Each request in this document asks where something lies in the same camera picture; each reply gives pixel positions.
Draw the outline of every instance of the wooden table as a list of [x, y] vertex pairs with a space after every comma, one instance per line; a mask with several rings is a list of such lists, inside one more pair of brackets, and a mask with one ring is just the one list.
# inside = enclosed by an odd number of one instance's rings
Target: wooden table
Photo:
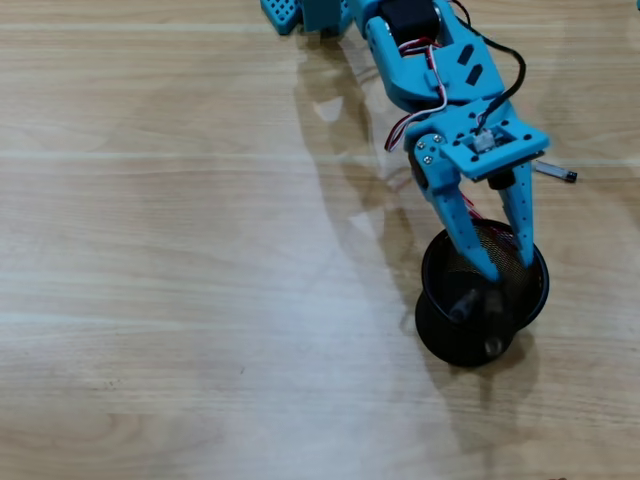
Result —
[[551, 296], [477, 371], [416, 335], [442, 227], [383, 151], [400, 112], [355, 28], [279, 38], [257, 0], [0, 5], [2, 480], [640, 477], [635, 2], [468, 2], [580, 175], [536, 177]]

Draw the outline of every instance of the wire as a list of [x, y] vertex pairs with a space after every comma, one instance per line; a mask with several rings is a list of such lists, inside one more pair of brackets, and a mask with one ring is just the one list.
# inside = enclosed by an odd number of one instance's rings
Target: wire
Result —
[[433, 44], [429, 45], [429, 49], [427, 50], [427, 61], [429, 62], [431, 68], [433, 69], [433, 73], [435, 74], [436, 80], [438, 81], [438, 92], [440, 94], [440, 98], [442, 99], [442, 104], [439, 107], [432, 108], [429, 110], [421, 110], [419, 112], [412, 113], [410, 115], [407, 115], [401, 118], [400, 121], [398, 121], [398, 123], [396, 123], [394, 127], [391, 129], [391, 132], [389, 133], [389, 137], [385, 142], [384, 148], [388, 152], [393, 152], [393, 150], [395, 150], [395, 148], [400, 143], [400, 140], [402, 140], [402, 137], [404, 137], [404, 133], [406, 132], [407, 127], [411, 123], [415, 122], [421, 117], [429, 116], [432, 113], [440, 112], [445, 108], [447, 108], [447, 105], [449, 104], [449, 99], [447, 97], [447, 90], [444, 87], [444, 84], [442, 83], [440, 74], [438, 73], [438, 66], [436, 64], [436, 60], [433, 55], [433, 49], [434, 49], [434, 45]]
[[471, 15], [469, 15], [469, 10], [462, 4], [460, 0], [449, 0], [451, 3], [455, 3], [460, 10], [464, 12], [464, 16], [467, 17], [467, 25], [471, 26]]
[[[442, 46], [438, 42], [431, 40], [429, 37], [422, 37], [422, 38], [417, 38], [415, 40], [410, 40], [408, 42], [403, 43], [398, 47], [398, 50], [400, 50], [400, 55], [405, 57], [413, 53], [425, 53], [426, 48], [429, 45], [433, 45], [438, 48]], [[411, 52], [412, 50], [417, 50], [417, 49], [420, 49], [421, 51]]]
[[409, 55], [420, 55], [427, 53], [428, 47], [418, 47], [418, 48], [407, 48], [402, 52], [403, 57], [408, 57]]
[[471, 215], [471, 218], [483, 218], [480, 212], [476, 210], [473, 202], [469, 200], [469, 197], [462, 192], [460, 192], [460, 195], [462, 195], [462, 200], [464, 200], [464, 205], [467, 207], [467, 211], [469, 212], [469, 215]]
[[495, 48], [496, 50], [499, 50], [501, 52], [508, 53], [513, 58], [515, 58], [516, 61], [518, 62], [518, 66], [519, 66], [518, 78], [516, 78], [516, 81], [514, 82], [514, 84], [508, 90], [505, 90], [500, 95], [498, 95], [496, 98], [494, 98], [491, 101], [491, 103], [489, 103], [489, 106], [487, 107], [487, 109], [482, 114], [480, 114], [478, 116], [478, 119], [479, 119], [478, 120], [478, 127], [476, 128], [476, 132], [475, 132], [475, 134], [478, 135], [482, 131], [482, 129], [484, 128], [484, 125], [487, 122], [487, 119], [489, 118], [489, 115], [491, 115], [498, 108], [500, 108], [507, 100], [509, 100], [511, 97], [513, 97], [518, 92], [518, 90], [520, 90], [520, 88], [522, 87], [522, 84], [524, 83], [524, 79], [525, 79], [525, 77], [527, 75], [527, 62], [525, 62], [525, 60], [522, 57], [522, 55], [520, 55], [513, 48], [505, 47], [504, 45], [501, 45], [498, 42], [495, 42], [495, 41], [491, 40], [490, 38], [485, 37], [480, 32], [478, 32], [475, 28], [473, 28], [471, 25], [468, 25], [468, 24], [464, 23], [460, 19], [458, 19], [458, 20], [460, 21], [460, 23], [467, 30], [469, 30], [469, 31], [475, 33], [476, 35], [480, 36], [484, 40], [484, 43], [489, 45], [491, 48]]

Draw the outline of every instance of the metal mesh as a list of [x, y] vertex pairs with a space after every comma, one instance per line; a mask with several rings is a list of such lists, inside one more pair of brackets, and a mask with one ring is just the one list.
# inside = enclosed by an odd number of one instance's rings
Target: metal mesh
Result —
[[[545, 291], [546, 268], [536, 250], [533, 265], [520, 263], [513, 233], [508, 225], [491, 220], [476, 220], [480, 243], [501, 275], [503, 292], [515, 322], [526, 324]], [[425, 292], [434, 304], [448, 314], [453, 305], [471, 289], [484, 290], [491, 283], [458, 254], [448, 235], [434, 240], [423, 264]]]

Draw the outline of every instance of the black mesh pen holder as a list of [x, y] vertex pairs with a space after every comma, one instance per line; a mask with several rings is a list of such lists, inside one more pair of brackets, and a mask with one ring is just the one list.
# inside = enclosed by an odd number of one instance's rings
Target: black mesh pen holder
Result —
[[490, 282], [458, 254], [445, 230], [425, 253], [423, 292], [416, 306], [422, 342], [441, 360], [461, 367], [500, 357], [549, 295], [549, 271], [537, 247], [532, 265], [525, 268], [510, 226], [485, 219], [474, 220], [474, 226], [500, 282]]

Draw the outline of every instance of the mesh cup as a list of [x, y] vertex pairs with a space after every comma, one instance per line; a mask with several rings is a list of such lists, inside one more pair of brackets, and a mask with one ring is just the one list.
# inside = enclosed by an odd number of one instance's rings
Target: mesh cup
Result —
[[[529, 325], [546, 303], [549, 272], [537, 247], [529, 268], [520, 263], [510, 226], [477, 219], [474, 227], [500, 272], [506, 304], [511, 308], [512, 334], [502, 339], [506, 350], [513, 335]], [[484, 322], [477, 318], [480, 312], [472, 312], [461, 325], [449, 318], [454, 304], [471, 289], [482, 291], [492, 284], [456, 251], [446, 230], [431, 242], [425, 253], [422, 283], [424, 292], [416, 309], [416, 326], [427, 348], [454, 365], [478, 366], [493, 360], [484, 348]]]

